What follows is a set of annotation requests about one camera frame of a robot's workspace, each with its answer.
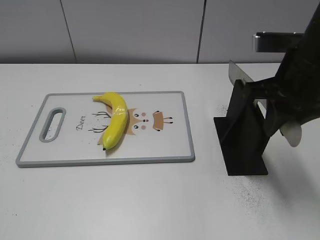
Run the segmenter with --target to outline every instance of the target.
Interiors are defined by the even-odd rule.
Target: cutting board handle hole
[[[66,115],[63,107],[52,109],[45,120],[39,140],[43,143],[49,143],[58,137],[62,123]]]

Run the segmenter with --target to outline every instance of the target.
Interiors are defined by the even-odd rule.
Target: table surface
[[[240,64],[257,81],[279,64]],[[267,176],[227,176],[213,117],[226,114],[227,64],[0,64],[1,240],[318,240],[320,119],[292,148],[277,132]],[[183,91],[195,161],[18,168],[46,94]]]

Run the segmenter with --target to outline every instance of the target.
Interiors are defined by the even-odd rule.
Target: yellow banana
[[[125,100],[115,92],[107,92],[102,96],[92,98],[112,107],[111,123],[102,138],[103,150],[112,149],[121,139],[128,121],[128,108]]]

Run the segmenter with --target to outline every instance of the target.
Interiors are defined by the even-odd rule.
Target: deer illustration
[[[93,113],[95,117],[97,116],[105,116],[103,117],[104,119],[106,118],[111,118],[111,113],[112,113],[112,108],[108,105],[106,105],[106,111],[99,111],[98,113]],[[128,115],[129,115],[129,120],[127,127],[124,131],[125,134],[128,135],[136,135],[135,132],[138,129],[145,130],[147,128],[146,125],[150,122],[149,119],[147,119],[147,114],[145,112],[138,112],[137,108],[130,108],[128,109]],[[155,129],[156,131],[160,132],[164,129],[164,124],[173,124],[173,121],[165,121],[165,120],[172,120],[173,118],[170,117],[164,117],[162,111],[155,111],[153,114],[153,126],[152,128]],[[102,125],[99,128],[92,128],[88,131],[92,131],[94,133],[103,133],[106,129],[108,128],[108,125]],[[102,144],[102,139],[103,139],[103,134],[100,137],[98,141],[98,145]]]

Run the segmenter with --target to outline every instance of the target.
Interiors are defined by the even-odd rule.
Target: white cutting board
[[[102,93],[47,95],[16,159],[17,165],[63,167],[195,159],[183,92],[120,93],[129,109],[129,123],[121,142],[108,151],[103,151],[98,141],[110,124],[111,110],[104,103],[94,102],[95,95]],[[41,135],[53,109],[64,109],[65,114],[56,138],[45,141]],[[44,137],[55,135],[52,128],[49,130]]]

